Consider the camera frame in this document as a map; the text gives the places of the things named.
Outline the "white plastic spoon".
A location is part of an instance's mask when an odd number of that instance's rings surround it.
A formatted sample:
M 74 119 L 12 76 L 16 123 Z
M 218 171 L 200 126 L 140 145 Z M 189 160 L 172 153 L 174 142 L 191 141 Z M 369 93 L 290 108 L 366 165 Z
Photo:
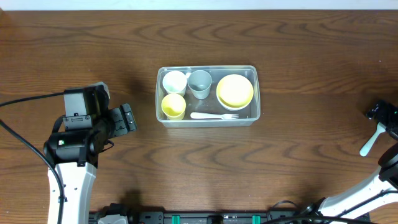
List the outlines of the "white plastic spoon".
M 376 126 L 375 133 L 369 138 L 369 140 L 364 144 L 364 146 L 360 149 L 359 154 L 362 157 L 365 157 L 369 154 L 373 144 L 376 142 L 376 139 L 380 134 L 386 132 L 386 127 L 382 123 L 378 123 Z

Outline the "yellow plastic cup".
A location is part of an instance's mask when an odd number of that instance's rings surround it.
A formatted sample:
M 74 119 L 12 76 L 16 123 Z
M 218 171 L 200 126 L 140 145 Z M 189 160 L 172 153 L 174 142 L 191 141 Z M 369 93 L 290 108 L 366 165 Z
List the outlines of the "yellow plastic cup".
M 161 102 L 162 112 L 169 120 L 182 120 L 185 116 L 186 101 L 179 94 L 168 94 Z

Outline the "white plastic cup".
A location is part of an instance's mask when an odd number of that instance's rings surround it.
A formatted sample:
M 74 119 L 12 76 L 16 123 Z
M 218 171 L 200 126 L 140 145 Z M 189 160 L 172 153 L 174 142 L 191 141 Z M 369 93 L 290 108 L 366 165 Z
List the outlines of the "white plastic cup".
M 168 94 L 178 94 L 184 96 L 187 87 L 187 78 L 183 72 L 168 72 L 162 81 L 163 88 Z

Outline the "white plastic fork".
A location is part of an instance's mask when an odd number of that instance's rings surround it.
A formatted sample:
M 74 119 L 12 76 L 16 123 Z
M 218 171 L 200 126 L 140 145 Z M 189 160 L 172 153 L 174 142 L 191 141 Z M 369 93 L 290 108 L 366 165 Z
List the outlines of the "white plastic fork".
M 238 119 L 238 114 L 211 114 L 211 113 L 190 113 L 192 119 Z

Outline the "grey plastic cup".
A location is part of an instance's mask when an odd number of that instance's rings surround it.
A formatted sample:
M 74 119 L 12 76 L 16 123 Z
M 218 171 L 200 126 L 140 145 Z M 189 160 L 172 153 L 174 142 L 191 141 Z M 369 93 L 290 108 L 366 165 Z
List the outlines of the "grey plastic cup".
M 195 98 L 204 100 L 210 94 L 212 85 L 211 75 L 204 70 L 197 70 L 188 77 L 188 86 Z

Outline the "clear plastic container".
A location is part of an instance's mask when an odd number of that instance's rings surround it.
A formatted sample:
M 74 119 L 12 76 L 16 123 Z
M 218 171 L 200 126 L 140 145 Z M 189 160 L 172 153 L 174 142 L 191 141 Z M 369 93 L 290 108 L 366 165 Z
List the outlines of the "clear plastic container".
M 187 88 L 184 95 L 187 107 L 185 116 L 182 120 L 170 120 L 164 114 L 161 108 L 161 101 L 167 95 L 167 91 L 163 87 L 163 79 L 165 75 L 171 71 L 180 71 L 184 74 L 190 74 L 196 70 L 204 70 L 208 72 L 213 80 L 210 88 L 210 94 L 204 100 L 194 97 L 192 91 Z M 218 82 L 225 76 L 237 74 L 247 78 L 254 88 L 254 96 L 247 107 L 229 111 L 224 108 L 216 98 L 216 86 Z M 162 67 L 157 74 L 157 83 L 155 89 L 155 107 L 156 118 L 166 128 L 218 128 L 230 126 L 250 126 L 257 121 L 261 115 L 261 97 L 259 89 L 259 80 L 257 70 L 252 65 L 202 65 L 202 66 L 180 66 L 180 67 Z M 237 114 L 237 119 L 192 119 L 192 112 L 211 113 L 211 114 Z

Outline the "white plastic bowl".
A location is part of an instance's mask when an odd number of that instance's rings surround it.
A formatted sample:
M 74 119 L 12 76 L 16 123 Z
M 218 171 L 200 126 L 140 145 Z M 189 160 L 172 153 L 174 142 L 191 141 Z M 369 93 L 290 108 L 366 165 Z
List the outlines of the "white plastic bowl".
M 248 103 L 246 103 L 246 104 L 243 105 L 243 106 L 240 106 L 240 107 L 231 107 L 231 106 L 228 106 L 227 104 L 225 104 L 224 101 L 223 101 L 219 96 L 217 96 L 217 100 L 218 100 L 218 102 L 220 103 L 220 105 L 221 105 L 223 108 L 225 108 L 226 110 L 229 110 L 229 111 L 238 111 L 238 110 L 242 110 L 242 109 L 246 108 L 246 107 L 251 103 L 251 101 L 249 101 Z

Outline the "yellow plastic bowl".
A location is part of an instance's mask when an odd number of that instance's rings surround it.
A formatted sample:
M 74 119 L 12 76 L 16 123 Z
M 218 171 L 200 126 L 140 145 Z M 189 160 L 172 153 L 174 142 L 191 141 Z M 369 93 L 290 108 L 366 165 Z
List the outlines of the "yellow plastic bowl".
M 253 99 L 254 87 L 246 77 L 230 74 L 218 82 L 216 87 L 217 96 L 228 106 L 240 107 Z

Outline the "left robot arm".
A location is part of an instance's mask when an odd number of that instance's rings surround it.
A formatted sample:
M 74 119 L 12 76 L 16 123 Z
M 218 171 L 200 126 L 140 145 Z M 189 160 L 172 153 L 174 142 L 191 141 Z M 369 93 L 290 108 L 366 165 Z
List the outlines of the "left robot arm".
M 111 138 L 137 129 L 129 104 L 109 108 L 103 82 L 63 92 L 65 114 L 44 144 L 50 162 L 49 223 L 88 223 L 98 157 Z

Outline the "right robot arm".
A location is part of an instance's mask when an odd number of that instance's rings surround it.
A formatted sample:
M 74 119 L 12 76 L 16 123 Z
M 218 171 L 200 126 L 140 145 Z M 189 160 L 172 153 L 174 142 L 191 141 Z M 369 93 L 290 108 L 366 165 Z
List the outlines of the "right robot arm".
M 379 100 L 366 113 L 377 121 L 376 131 L 360 149 L 367 156 L 378 136 L 387 133 L 397 139 L 397 106 Z M 342 194 L 323 198 L 307 212 L 316 217 L 354 219 L 379 207 L 397 202 L 397 145 L 390 147 L 378 160 L 378 167 L 367 179 Z

